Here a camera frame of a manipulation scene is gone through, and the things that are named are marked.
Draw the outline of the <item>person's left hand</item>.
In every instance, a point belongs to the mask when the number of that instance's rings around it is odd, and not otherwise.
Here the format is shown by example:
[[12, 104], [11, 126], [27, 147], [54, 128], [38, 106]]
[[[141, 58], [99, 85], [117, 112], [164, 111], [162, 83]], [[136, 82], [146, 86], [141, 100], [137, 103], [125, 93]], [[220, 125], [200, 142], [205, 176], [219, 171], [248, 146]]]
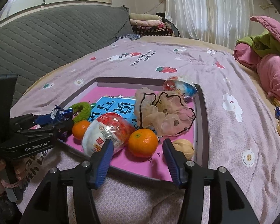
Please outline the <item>person's left hand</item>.
[[13, 187], [26, 176], [24, 160], [12, 161], [7, 166], [13, 168], [11, 176], [8, 176], [6, 162], [0, 159], [0, 196], [5, 192], [5, 187]]

